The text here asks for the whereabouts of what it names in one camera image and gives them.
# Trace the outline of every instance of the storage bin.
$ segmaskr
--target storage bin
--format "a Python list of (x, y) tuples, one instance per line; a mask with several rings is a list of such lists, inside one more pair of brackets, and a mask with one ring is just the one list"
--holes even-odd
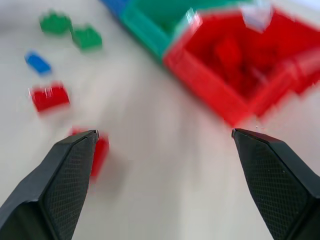
[(130, 0), (101, 0), (116, 17), (121, 16), (129, 1)]
[(251, 0), (132, 0), (121, 16), (124, 25), (159, 59), (188, 26), (190, 12)]
[(278, 10), (263, 32), (248, 28), (240, 10), (201, 20), (173, 44), (164, 64), (230, 125), (262, 116), (289, 90), (306, 87), (295, 57), (320, 47), (317, 30)]

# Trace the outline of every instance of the green lego brick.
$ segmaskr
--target green lego brick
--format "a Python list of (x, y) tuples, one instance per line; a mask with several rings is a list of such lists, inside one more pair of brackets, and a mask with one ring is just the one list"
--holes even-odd
[(102, 47), (102, 38), (100, 34), (90, 25), (85, 27), (75, 27), (72, 32), (73, 42), (81, 50)]
[(63, 35), (72, 29), (70, 18), (54, 11), (49, 12), (49, 14), (40, 19), (40, 26), (44, 33), (54, 35)]

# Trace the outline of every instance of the green plastic bin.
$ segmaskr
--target green plastic bin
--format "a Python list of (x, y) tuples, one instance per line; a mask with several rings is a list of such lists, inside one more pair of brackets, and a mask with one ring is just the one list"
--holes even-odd
[(121, 21), (161, 60), (188, 24), (193, 11), (250, 2), (252, 0), (131, 0)]

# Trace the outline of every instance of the table surface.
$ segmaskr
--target table surface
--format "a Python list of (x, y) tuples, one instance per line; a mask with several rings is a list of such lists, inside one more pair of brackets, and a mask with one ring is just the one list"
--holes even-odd
[[(302, 1), (277, 5), (319, 26)], [(38, 18), (61, 10), (92, 24), (104, 49), (81, 53), (71, 37), (45, 36)], [(54, 76), (38, 77), (36, 50)], [(242, 171), (231, 129), (192, 96), (96, 0), (0, 2), (0, 204), (72, 126), (109, 134), (110, 155), (89, 189), (73, 239), (271, 240)], [(62, 81), (72, 107), (39, 117), (28, 89)], [(319, 88), (243, 128), (286, 141), (320, 173)]]

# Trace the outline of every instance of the blue lego brick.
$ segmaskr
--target blue lego brick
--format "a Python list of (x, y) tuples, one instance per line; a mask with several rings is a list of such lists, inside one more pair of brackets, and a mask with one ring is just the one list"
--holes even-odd
[(51, 66), (35, 52), (29, 52), (24, 57), (26, 63), (31, 66), (39, 75), (50, 74)]
[(101, 0), (116, 17), (120, 17), (131, 0)]

